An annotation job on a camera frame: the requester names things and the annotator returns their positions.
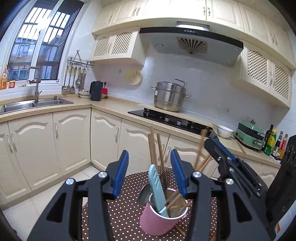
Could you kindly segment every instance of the wire rack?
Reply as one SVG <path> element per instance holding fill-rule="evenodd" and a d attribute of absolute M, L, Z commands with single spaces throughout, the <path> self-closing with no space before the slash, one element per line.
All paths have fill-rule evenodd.
<path fill-rule="evenodd" d="M 84 68 L 93 68 L 94 67 L 94 62 L 91 62 L 88 60 L 83 60 L 80 58 L 79 50 L 77 50 L 75 57 L 70 57 L 70 56 L 68 57 L 67 64 L 71 64 L 74 66 L 80 66 L 80 67 L 84 67 Z"/>

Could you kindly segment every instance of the light blue spatula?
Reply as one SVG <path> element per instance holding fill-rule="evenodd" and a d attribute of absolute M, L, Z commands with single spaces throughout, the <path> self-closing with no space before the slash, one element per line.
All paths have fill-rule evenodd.
<path fill-rule="evenodd" d="M 166 204 L 165 195 L 163 193 L 163 188 L 161 186 L 161 182 L 154 164 L 152 164 L 149 168 L 148 179 L 149 179 L 150 187 L 154 197 L 156 211 L 160 215 L 168 218 L 168 214 L 165 206 Z"/>

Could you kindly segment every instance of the pink utensil holder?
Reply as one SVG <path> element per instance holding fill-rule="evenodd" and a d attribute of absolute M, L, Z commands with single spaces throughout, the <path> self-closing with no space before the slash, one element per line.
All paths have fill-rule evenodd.
<path fill-rule="evenodd" d="M 179 222 L 183 217 L 186 217 L 187 212 L 188 207 L 186 207 L 186 209 L 180 216 L 175 218 L 166 218 L 159 215 L 157 212 L 155 212 L 155 210 L 151 207 L 149 203 L 146 203 L 144 211 L 140 217 L 140 226 L 144 232 L 150 235 L 163 235 L 166 232 L 170 231 L 175 226 L 175 224 Z"/>

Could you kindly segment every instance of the metal bolt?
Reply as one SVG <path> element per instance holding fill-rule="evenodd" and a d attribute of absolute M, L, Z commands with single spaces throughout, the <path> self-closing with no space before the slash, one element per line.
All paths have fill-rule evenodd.
<path fill-rule="evenodd" d="M 107 174 L 107 172 L 100 172 L 98 175 L 99 175 L 100 178 L 104 178 L 104 177 L 106 177 L 108 174 Z"/>
<path fill-rule="evenodd" d="M 73 178 L 69 178 L 66 180 L 66 184 L 67 185 L 72 185 L 74 183 L 74 179 Z"/>
<path fill-rule="evenodd" d="M 193 175 L 194 177 L 196 177 L 196 178 L 202 176 L 202 174 L 201 174 L 200 172 L 194 172 L 192 175 Z"/>
<path fill-rule="evenodd" d="M 227 183 L 228 185 L 232 185 L 232 184 L 234 183 L 234 181 L 233 181 L 231 178 L 227 178 L 227 179 L 226 179 L 226 183 Z"/>

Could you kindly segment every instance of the stainless steel sink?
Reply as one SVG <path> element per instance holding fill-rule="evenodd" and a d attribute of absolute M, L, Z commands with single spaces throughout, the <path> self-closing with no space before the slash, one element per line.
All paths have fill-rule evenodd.
<path fill-rule="evenodd" d="M 26 101 L 20 101 L 15 103 L 4 104 L 0 106 L 0 114 L 17 111 L 17 110 L 25 110 L 30 108 L 60 105 L 60 104 L 73 104 L 73 102 L 65 100 L 63 98 L 59 98 L 59 97 L 39 99 L 39 102 L 37 103 L 35 103 L 34 100 L 26 100 Z"/>

